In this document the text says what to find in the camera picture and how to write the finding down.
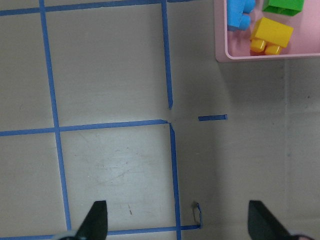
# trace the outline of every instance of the blue block stud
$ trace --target blue block stud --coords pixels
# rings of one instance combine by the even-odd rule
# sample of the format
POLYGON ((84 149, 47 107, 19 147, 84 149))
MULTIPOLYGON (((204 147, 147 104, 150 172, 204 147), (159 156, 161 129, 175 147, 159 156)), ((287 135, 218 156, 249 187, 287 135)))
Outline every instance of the blue block stud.
POLYGON ((251 13, 255 6, 256 0, 227 0, 228 31, 247 30, 251 23, 251 18, 247 14, 251 13))

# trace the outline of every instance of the yellow block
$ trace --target yellow block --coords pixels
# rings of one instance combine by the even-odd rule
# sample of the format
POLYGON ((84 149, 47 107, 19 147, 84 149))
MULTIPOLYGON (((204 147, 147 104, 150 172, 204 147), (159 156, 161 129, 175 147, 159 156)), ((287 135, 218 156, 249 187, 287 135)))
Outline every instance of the yellow block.
POLYGON ((278 55, 288 46, 294 28, 263 17, 255 23, 251 34, 251 50, 266 55, 278 55))

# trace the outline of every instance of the green block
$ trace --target green block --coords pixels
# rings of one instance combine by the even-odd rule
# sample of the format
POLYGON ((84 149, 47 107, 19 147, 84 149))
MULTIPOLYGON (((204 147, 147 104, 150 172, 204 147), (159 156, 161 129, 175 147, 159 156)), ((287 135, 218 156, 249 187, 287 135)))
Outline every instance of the green block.
POLYGON ((264 0, 262 10, 274 14, 294 16, 302 11, 305 0, 264 0))

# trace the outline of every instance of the gray surface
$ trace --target gray surface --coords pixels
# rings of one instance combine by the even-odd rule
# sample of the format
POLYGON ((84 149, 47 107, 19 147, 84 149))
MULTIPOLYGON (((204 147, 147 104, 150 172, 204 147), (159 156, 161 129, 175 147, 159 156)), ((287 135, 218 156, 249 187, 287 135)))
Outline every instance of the gray surface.
MULTIPOLYGON (((246 221, 250 199, 263 200, 290 231, 319 239, 320 60, 217 63, 213 2, 168 3, 167 8, 172 110, 168 110, 167 103, 160 5, 47 14, 60 124, 146 119, 172 122, 176 134, 182 224, 195 224, 194 201, 201 203, 203 211, 203 229, 183 231, 184 240, 248 240, 246 221), (198 121, 198 116, 219 114, 228 114, 228 120, 198 121)), ((0 129, 52 127, 40 16, 1 17, 0 21, 7 36, 0 40, 3 53, 0 55, 0 129), (30 93, 27 96, 23 95, 25 88, 30 93), (19 111, 22 103, 28 106, 28 111, 19 111)), ((157 192, 142 182, 140 194, 129 197, 131 202, 137 199, 138 216, 147 217, 149 222, 142 219, 130 222, 127 218, 131 217, 130 211, 124 204, 116 209, 128 227, 173 224, 173 215, 167 215, 173 208, 171 186, 168 186, 171 176, 166 171, 170 157, 169 133, 167 125, 161 127, 138 128, 143 129, 139 133, 134 127, 61 135, 71 218, 75 226, 85 215, 84 206, 95 199, 92 195, 85 197, 80 186, 88 193, 98 192, 98 198, 104 198, 104 191, 107 192, 103 187, 90 185, 98 183, 99 179, 80 179, 79 176, 88 171, 88 176, 100 173, 96 177, 102 180, 120 175, 116 181, 120 188, 129 189, 128 196, 134 193, 131 184, 137 185, 140 178, 154 181, 153 184, 163 191, 157 192), (118 146, 121 146, 120 152, 113 153, 118 146), (137 174, 137 178, 133 174, 122 175, 127 168, 101 173, 102 166, 109 164, 110 156, 120 156, 120 162, 132 159, 132 167, 139 168, 136 153, 142 153, 142 159, 147 162, 140 168, 142 173, 137 174), (161 162, 154 165, 155 154, 161 162), (89 158, 97 164, 90 166, 85 161, 89 158), (152 173, 158 169, 162 169, 162 174, 152 178, 152 173), (161 193, 162 202, 150 200, 161 193), (151 201, 150 205, 142 207, 144 201, 151 201), (166 208, 156 212, 160 218, 152 217, 154 212, 143 212, 145 208, 158 208, 162 204, 166 208)), ((62 231, 65 221, 54 135, 0 137, 0 146, 1 170, 14 172, 21 179, 8 181, 5 175, 0 178, 1 206, 7 206, 3 207, 3 216, 20 213, 9 204, 11 202, 25 209, 18 225, 21 227, 8 225, 6 232, 1 227, 0 237, 62 231), (21 159, 26 159, 25 163, 30 164, 35 175, 29 176, 28 172, 9 165, 10 161, 21 159), (48 162, 48 168, 43 168, 43 162, 48 162), (33 178, 39 173, 40 182, 33 178), (28 181, 25 182, 27 186, 20 184, 25 178, 30 178, 31 183, 37 182, 40 187, 29 185, 28 181), (50 191, 43 192, 43 186, 50 191), (48 221, 47 216, 38 217, 45 213, 37 212, 35 198, 54 202, 53 217, 48 221), (28 223, 28 229, 22 227, 23 223, 28 223)), ((112 225, 114 229, 123 227, 120 219, 116 221, 112 225)), ((1 218, 0 223, 10 222, 1 218)), ((175 239, 175 233, 110 237, 135 238, 175 239)))

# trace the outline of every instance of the yellow block stud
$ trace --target yellow block stud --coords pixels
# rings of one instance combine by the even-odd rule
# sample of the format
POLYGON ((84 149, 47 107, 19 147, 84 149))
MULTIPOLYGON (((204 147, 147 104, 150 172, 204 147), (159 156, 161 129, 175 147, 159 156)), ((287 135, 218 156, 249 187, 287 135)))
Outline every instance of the yellow block stud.
POLYGON ((266 55, 279 55, 288 46, 294 28, 263 17, 255 23, 251 34, 251 50, 266 55))

